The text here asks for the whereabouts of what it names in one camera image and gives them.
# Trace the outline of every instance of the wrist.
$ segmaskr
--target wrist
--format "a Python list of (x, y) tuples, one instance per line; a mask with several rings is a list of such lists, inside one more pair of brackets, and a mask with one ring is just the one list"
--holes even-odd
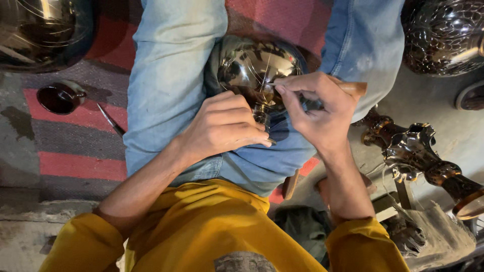
[(318, 145), (315, 146), (316, 150), (318, 151), (319, 156), (323, 161), (328, 158), (341, 158), (341, 157), (348, 157), (351, 155), (351, 149), (349, 147), (348, 138), (338, 144), (332, 144), (331, 146), (322, 146)]
[(189, 150), (186, 141), (184, 141), (181, 135), (173, 138), (163, 150), (163, 152), (176, 154), (178, 163), (180, 163), (185, 168), (204, 159), (198, 156), (198, 154), (193, 150)]

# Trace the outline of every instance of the blue jeans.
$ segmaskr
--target blue jeans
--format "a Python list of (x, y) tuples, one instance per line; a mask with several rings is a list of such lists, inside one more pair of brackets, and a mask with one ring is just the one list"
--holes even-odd
[[(320, 71), (345, 81), (368, 82), (353, 121), (392, 88), (404, 36), (403, 0), (335, 0)], [(128, 89), (124, 135), (128, 176), (149, 162), (192, 121), (206, 98), (203, 68), (217, 38), (227, 30), (224, 0), (142, 0), (145, 9)], [(268, 196), (294, 175), (316, 150), (294, 130), (287, 113), (276, 116), (270, 135), (277, 145), (253, 145), (206, 158), (170, 186), (222, 178)]]

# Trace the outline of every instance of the small cup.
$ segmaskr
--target small cup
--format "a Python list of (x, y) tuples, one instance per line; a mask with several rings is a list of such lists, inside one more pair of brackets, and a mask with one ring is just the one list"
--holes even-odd
[(78, 84), (62, 80), (37, 91), (37, 100), (48, 111), (67, 115), (84, 103), (86, 91)]

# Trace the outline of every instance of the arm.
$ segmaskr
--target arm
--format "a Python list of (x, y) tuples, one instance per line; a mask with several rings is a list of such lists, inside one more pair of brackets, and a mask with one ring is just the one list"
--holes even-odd
[[(292, 125), (316, 147), (326, 166), (328, 182), (320, 184), (320, 189), (334, 222), (339, 224), (375, 217), (375, 211), (351, 156), (347, 138), (359, 97), (344, 93), (335, 82), (338, 82), (336, 78), (322, 72), (275, 81)], [(308, 99), (320, 99), (324, 108), (305, 112), (297, 91)]]
[(269, 147), (268, 137), (241, 95), (226, 91), (206, 99), (188, 128), (118, 186), (94, 213), (126, 239), (159, 195), (187, 167), (245, 145), (260, 143)]
[[(336, 78), (322, 72), (276, 80), (294, 128), (316, 147), (326, 166), (328, 179), (319, 187), (338, 225), (326, 240), (331, 268), (408, 272), (399, 250), (375, 219), (351, 156), (347, 134), (359, 97), (344, 93), (335, 82)], [(324, 108), (304, 111), (296, 91), (322, 100)]]
[(40, 271), (116, 271), (123, 241), (167, 186), (188, 166), (249, 144), (271, 145), (246, 100), (227, 91), (205, 100), (192, 123), (119, 185), (93, 213), (60, 230)]

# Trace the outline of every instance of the left hand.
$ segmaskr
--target left hand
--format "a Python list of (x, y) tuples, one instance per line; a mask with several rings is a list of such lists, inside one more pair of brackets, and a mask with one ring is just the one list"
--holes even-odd
[(177, 140), (185, 154), (197, 162), (239, 147), (262, 144), (270, 147), (265, 126), (257, 123), (246, 99), (225, 91), (206, 99), (188, 128)]

